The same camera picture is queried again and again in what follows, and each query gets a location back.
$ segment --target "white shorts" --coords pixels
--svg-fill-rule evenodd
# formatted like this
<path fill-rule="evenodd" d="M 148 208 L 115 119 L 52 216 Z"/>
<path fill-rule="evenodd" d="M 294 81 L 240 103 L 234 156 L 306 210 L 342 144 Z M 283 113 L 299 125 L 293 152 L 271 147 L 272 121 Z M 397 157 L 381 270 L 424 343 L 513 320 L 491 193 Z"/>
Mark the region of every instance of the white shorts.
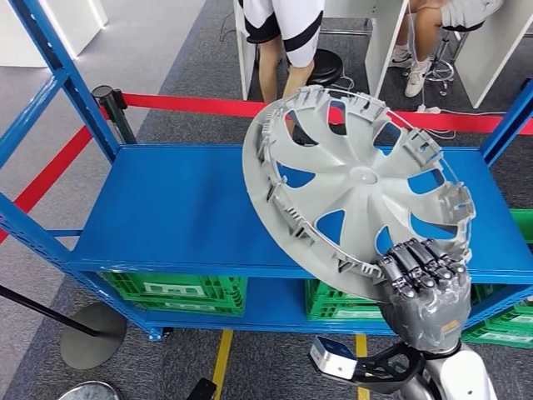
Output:
<path fill-rule="evenodd" d="M 250 43 L 281 35 L 291 64 L 307 67 L 315 55 L 325 0 L 238 0 L 237 28 Z"/>
<path fill-rule="evenodd" d="M 501 7 L 504 0 L 449 0 L 440 9 L 443 27 L 471 28 Z"/>

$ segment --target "stanchion base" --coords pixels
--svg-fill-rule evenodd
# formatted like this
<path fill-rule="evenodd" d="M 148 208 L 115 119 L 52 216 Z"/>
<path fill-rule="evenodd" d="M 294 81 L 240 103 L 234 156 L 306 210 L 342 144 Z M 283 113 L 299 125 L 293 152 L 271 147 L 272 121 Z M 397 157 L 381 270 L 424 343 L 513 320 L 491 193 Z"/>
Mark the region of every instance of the stanchion base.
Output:
<path fill-rule="evenodd" d="M 126 319 L 102 302 L 84 307 L 72 318 L 102 333 L 92 337 L 72 327 L 63 328 L 61 357 L 75 369 L 94 368 L 106 362 L 118 350 L 126 335 Z"/>
<path fill-rule="evenodd" d="M 120 394 L 114 387 L 106 382 L 87 381 L 72 387 L 58 400 L 81 400 L 84 398 L 94 400 L 121 400 Z"/>

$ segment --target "black stool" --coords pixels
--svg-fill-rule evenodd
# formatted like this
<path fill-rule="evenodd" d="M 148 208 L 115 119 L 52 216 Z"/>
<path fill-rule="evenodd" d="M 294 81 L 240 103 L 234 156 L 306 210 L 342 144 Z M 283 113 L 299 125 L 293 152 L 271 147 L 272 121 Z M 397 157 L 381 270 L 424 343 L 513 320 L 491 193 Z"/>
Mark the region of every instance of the black stool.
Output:
<path fill-rule="evenodd" d="M 340 79 L 345 71 L 342 60 L 329 50 L 317 48 L 313 58 L 315 66 L 313 68 L 308 85 L 329 86 Z M 286 59 L 287 66 L 290 66 L 289 59 Z"/>
<path fill-rule="evenodd" d="M 425 79 L 430 82 L 441 82 L 443 83 L 443 90 L 440 91 L 441 96 L 446 96 L 448 94 L 448 82 L 453 82 L 453 77 L 455 74 L 455 69 L 448 61 L 444 60 L 444 53 L 448 49 L 449 44 L 449 36 L 452 32 L 461 32 L 468 33 L 479 29 L 485 22 L 481 22 L 473 27 L 443 27 L 446 33 L 444 35 L 440 45 L 435 53 L 435 57 L 431 62 L 431 67 L 425 75 Z"/>

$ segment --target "green plastic crate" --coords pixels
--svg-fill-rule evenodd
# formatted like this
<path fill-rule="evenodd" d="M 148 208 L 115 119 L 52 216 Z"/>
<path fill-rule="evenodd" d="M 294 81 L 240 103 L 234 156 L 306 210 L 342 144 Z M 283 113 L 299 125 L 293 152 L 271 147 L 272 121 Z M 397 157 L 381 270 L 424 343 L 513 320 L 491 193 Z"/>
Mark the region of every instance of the green plastic crate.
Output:
<path fill-rule="evenodd" d="M 241 317 L 244 312 L 244 304 L 240 307 L 219 307 L 214 304 L 188 304 L 179 300 L 171 302 L 142 301 L 135 302 L 140 308 L 155 311 L 178 311 L 185 313 L 223 314 L 227 316 Z"/>
<path fill-rule="evenodd" d="M 305 307 L 308 320 L 381 320 L 375 302 L 333 289 L 317 279 L 305 281 Z"/>
<path fill-rule="evenodd" d="M 104 273 L 126 300 L 182 306 L 243 308 L 245 277 L 207 277 L 164 273 Z"/>
<path fill-rule="evenodd" d="M 372 300 L 367 300 L 366 298 L 356 297 L 351 294 L 348 294 L 345 292 L 341 292 L 332 288 L 329 285 L 326 285 L 324 282 L 320 281 L 319 279 L 308 279 L 305 281 L 305 296 L 312 300 L 314 302 L 323 302 L 323 303 L 335 303 L 335 302 L 345 302 L 346 299 L 355 300 L 360 304 L 374 304 Z"/>
<path fill-rule="evenodd" d="M 526 243 L 533 244 L 533 209 L 511 208 L 510 210 Z"/>
<path fill-rule="evenodd" d="M 513 331 L 533 333 L 533 297 L 491 317 L 489 323 L 491 326 L 494 324 Z"/>
<path fill-rule="evenodd" d="M 482 322 L 463 332 L 463 340 L 470 343 L 498 344 L 514 348 L 533 348 L 533 331 L 506 330 L 490 322 Z"/>
<path fill-rule="evenodd" d="M 326 319 L 357 320 L 383 320 L 378 306 L 359 304 L 356 302 L 336 302 L 321 304 L 314 307 L 312 312 L 308 311 L 308 319 L 311 321 Z"/>

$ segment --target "black stanchion post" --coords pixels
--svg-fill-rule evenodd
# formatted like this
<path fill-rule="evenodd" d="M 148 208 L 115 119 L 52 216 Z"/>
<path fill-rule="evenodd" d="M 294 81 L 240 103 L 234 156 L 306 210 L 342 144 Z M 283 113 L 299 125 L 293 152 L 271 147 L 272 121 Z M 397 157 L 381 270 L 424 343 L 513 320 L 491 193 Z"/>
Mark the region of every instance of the black stanchion post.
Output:
<path fill-rule="evenodd" d="M 89 369 L 105 363 L 116 353 L 126 335 L 126 319 L 102 302 L 84 307 L 69 318 L 2 285 L 0 296 L 64 325 L 60 343 L 61 356 L 72 368 Z"/>
<path fill-rule="evenodd" d="M 37 311 L 38 313 L 42 314 L 44 317 L 52 318 L 57 321 L 58 323 L 62 323 L 63 325 L 67 325 L 73 329 L 77 329 L 78 331 L 87 334 L 89 336 L 92 336 L 93 338 L 100 335 L 99 332 L 96 332 L 90 327 L 81 325 L 79 322 L 75 322 L 73 319 L 65 317 L 64 315 L 60 314 L 59 312 L 54 311 L 48 307 L 44 307 L 44 305 L 39 304 L 38 302 L 34 302 L 31 298 L 27 298 L 21 294 L 14 292 L 13 290 L 8 289 L 7 287 L 0 285 L 0 296 L 8 298 L 12 302 L 16 302 L 20 304 L 21 306 L 31 308 L 32 310 Z"/>
<path fill-rule="evenodd" d="M 109 85 L 101 85 L 93 90 L 93 97 L 103 107 L 118 131 L 123 144 L 136 144 L 137 139 L 127 123 L 124 110 L 127 108 L 120 89 Z"/>

